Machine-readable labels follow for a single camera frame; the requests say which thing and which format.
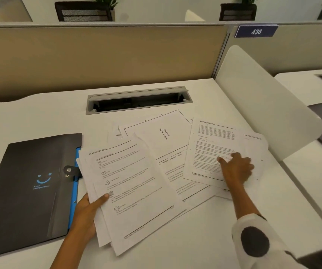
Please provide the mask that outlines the densely printed text sheet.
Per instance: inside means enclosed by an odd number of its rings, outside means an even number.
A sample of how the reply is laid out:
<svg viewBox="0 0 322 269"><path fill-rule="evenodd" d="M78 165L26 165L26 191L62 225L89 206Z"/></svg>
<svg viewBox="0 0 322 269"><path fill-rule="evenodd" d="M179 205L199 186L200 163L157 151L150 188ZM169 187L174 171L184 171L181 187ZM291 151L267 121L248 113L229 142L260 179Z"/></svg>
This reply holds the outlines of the densely printed text sheet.
<svg viewBox="0 0 322 269"><path fill-rule="evenodd" d="M228 190L217 157L222 157L228 161L232 153L242 153L243 149L239 142L242 139L238 130L239 128L223 126L219 122L206 122L194 118L185 169L188 171L199 170L202 174L209 176L206 176L205 180L196 177L192 177L192 180L207 182L212 186Z"/></svg>

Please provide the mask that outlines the wide beige partition panel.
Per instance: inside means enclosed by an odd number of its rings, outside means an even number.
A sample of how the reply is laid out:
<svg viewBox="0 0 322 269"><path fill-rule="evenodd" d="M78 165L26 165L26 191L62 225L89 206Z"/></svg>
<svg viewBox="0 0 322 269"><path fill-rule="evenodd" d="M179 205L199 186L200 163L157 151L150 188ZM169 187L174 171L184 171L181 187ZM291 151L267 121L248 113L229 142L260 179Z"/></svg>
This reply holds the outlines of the wide beige partition panel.
<svg viewBox="0 0 322 269"><path fill-rule="evenodd" d="M0 102L26 96L211 78L218 23L0 22Z"/></svg>

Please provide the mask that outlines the printed sheet with ruled lines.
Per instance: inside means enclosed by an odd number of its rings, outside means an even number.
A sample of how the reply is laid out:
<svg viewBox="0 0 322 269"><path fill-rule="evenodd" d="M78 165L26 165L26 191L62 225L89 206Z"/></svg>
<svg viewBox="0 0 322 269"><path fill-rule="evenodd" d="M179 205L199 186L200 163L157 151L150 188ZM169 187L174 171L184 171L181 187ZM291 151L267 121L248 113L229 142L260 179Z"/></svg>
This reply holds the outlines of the printed sheet with ruled lines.
<svg viewBox="0 0 322 269"><path fill-rule="evenodd" d="M231 200L230 193L221 187L212 186L207 182L194 181L191 178L202 178L205 180L208 174L201 171L188 171L185 169L187 148L175 150L165 155L156 155L156 159L171 183L178 197L186 205L186 210L192 210L213 196Z"/></svg>

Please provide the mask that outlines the printed sheet with icons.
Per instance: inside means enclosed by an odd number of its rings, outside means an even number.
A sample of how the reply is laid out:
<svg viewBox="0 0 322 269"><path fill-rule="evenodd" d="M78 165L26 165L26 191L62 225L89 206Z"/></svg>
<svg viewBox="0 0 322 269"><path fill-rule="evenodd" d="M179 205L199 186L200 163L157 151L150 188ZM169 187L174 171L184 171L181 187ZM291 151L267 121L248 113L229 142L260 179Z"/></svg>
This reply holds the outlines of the printed sheet with icons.
<svg viewBox="0 0 322 269"><path fill-rule="evenodd" d="M97 197L109 194L101 210L116 256L187 209L146 143L136 135L83 148L79 158Z"/></svg>

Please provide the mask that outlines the narrow beige partition panel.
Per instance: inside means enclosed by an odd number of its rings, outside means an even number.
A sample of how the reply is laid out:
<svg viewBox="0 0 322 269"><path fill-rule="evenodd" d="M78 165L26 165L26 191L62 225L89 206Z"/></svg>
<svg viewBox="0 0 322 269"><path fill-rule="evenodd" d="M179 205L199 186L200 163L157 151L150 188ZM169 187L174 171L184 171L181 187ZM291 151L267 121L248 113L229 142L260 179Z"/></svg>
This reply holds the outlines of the narrow beige partition panel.
<svg viewBox="0 0 322 269"><path fill-rule="evenodd" d="M227 51L231 46L241 47L268 73L275 76L283 72L322 69L322 20L311 22L221 22L226 36L214 67L216 78ZM277 24L279 27L270 38L235 38L240 25Z"/></svg>

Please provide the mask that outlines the person's left forearm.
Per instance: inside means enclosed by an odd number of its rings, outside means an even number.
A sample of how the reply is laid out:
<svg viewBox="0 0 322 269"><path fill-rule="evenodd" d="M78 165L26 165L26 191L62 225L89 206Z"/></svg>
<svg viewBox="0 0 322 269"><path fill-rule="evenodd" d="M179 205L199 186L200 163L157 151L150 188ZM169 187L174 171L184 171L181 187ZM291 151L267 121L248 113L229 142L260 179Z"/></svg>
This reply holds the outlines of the person's left forearm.
<svg viewBox="0 0 322 269"><path fill-rule="evenodd" d="M95 228L70 230L50 269L78 269L86 245L94 237Z"/></svg>

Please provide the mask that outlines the blue number sign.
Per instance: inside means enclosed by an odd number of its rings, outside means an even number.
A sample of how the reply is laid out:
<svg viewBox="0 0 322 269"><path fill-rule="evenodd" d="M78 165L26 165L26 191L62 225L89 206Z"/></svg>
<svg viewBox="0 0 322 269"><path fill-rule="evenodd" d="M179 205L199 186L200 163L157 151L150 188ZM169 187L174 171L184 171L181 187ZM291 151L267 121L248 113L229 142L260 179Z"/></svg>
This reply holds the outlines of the blue number sign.
<svg viewBox="0 0 322 269"><path fill-rule="evenodd" d="M235 33L235 38L270 38L278 29L277 24L240 25Z"/></svg>

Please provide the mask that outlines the white desk divider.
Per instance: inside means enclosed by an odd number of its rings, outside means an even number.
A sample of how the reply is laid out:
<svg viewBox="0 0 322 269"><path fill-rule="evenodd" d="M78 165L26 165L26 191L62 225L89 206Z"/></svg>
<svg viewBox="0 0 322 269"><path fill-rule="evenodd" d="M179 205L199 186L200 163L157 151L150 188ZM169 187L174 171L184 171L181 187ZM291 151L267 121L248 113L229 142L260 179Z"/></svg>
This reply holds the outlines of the white desk divider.
<svg viewBox="0 0 322 269"><path fill-rule="evenodd" d="M215 81L277 161L322 135L321 118L241 47L230 47Z"/></svg>

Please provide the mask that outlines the person's right hand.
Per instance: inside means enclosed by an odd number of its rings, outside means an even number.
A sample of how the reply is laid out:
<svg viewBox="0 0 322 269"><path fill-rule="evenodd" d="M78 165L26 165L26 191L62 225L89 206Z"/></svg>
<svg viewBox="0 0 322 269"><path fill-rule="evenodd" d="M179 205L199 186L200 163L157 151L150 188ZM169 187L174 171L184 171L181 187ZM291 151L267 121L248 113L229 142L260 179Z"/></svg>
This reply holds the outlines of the person's right hand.
<svg viewBox="0 0 322 269"><path fill-rule="evenodd" d="M232 170L222 171L222 175L229 191L244 188L244 183L252 175L254 165L249 157L242 157L240 153L231 154Z"/></svg>

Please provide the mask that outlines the blue plastic folder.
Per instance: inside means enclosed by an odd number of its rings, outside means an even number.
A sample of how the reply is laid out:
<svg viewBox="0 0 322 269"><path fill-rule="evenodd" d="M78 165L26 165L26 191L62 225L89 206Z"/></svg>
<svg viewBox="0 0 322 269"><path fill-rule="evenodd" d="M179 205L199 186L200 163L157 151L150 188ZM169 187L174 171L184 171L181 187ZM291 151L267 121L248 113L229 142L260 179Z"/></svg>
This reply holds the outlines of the blue plastic folder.
<svg viewBox="0 0 322 269"><path fill-rule="evenodd" d="M72 188L72 195L71 195L68 230L70 230L71 225L72 225L72 221L74 218L75 208L77 205L79 179L82 177L78 163L76 162L76 160L79 158L80 149L81 149L80 147L76 148L74 166L66 166L64 168L65 176L67 177L67 175L68 175L68 177L71 177L73 179L73 188Z"/></svg>

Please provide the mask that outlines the black folder with smiley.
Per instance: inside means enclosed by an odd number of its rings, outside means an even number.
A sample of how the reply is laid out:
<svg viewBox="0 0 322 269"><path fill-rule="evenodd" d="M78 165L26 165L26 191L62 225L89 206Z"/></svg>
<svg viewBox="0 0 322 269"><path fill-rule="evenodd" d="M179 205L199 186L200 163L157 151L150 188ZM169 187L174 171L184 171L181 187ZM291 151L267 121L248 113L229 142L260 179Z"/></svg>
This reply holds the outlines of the black folder with smiley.
<svg viewBox="0 0 322 269"><path fill-rule="evenodd" d="M0 163L0 255L65 237L82 133L10 143Z"/></svg>

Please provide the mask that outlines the title sheet with border frame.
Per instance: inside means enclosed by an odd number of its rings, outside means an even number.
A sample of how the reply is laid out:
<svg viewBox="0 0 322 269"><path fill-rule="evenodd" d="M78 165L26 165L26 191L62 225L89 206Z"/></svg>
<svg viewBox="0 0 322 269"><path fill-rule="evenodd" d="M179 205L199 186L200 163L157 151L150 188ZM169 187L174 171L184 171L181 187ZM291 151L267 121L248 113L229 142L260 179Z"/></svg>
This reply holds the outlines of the title sheet with border frame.
<svg viewBox="0 0 322 269"><path fill-rule="evenodd" d="M124 137L143 140L158 162L187 152L192 123L175 110L136 124L119 126Z"/></svg>

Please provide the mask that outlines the person's right forearm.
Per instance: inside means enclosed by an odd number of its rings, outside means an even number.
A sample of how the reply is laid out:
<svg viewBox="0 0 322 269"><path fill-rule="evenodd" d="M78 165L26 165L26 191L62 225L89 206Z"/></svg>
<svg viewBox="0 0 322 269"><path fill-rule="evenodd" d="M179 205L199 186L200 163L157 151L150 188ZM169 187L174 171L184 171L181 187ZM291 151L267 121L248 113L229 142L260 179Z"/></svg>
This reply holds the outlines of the person's right forearm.
<svg viewBox="0 0 322 269"><path fill-rule="evenodd" d="M230 193L237 217L232 240L241 269L308 269L259 213L242 184L232 185Z"/></svg>

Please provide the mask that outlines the white sheet with punched holes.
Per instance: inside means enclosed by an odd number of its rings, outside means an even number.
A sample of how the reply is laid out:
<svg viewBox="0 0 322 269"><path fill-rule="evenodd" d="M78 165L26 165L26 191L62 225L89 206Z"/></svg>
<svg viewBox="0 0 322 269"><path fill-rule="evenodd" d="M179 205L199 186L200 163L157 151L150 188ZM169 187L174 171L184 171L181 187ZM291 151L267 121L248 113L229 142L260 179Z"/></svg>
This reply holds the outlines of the white sheet with punched holes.
<svg viewBox="0 0 322 269"><path fill-rule="evenodd" d="M242 150L242 157L251 159L251 164L254 165L252 175L245 182L245 190L251 199L257 197L257 192L260 185L265 166L265 157L268 152L268 142L266 138L259 133L247 131L243 129L238 130L239 136L242 139L240 142Z"/></svg>

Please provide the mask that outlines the person's left hand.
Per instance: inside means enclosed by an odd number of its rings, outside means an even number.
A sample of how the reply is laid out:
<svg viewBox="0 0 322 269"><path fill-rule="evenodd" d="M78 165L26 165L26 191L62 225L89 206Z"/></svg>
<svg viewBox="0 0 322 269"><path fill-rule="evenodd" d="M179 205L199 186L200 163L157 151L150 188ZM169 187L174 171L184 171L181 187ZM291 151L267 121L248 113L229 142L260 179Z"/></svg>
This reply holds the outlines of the person's left hand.
<svg viewBox="0 0 322 269"><path fill-rule="evenodd" d="M86 193L77 203L70 233L86 245L95 235L94 217L96 211L92 210L92 203Z"/></svg>

